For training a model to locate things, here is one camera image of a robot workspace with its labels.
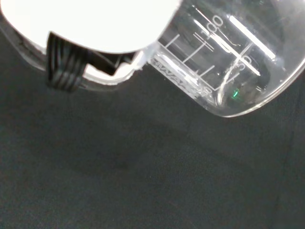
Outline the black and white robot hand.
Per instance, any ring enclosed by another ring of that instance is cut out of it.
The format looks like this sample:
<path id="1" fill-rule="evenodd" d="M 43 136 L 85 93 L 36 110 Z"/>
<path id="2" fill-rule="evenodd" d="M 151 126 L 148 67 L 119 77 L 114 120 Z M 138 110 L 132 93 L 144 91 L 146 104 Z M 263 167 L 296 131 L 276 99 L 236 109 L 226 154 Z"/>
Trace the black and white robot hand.
<path id="1" fill-rule="evenodd" d="M 3 0 L 0 30 L 46 85 L 114 91 L 159 49 L 180 0 Z"/>

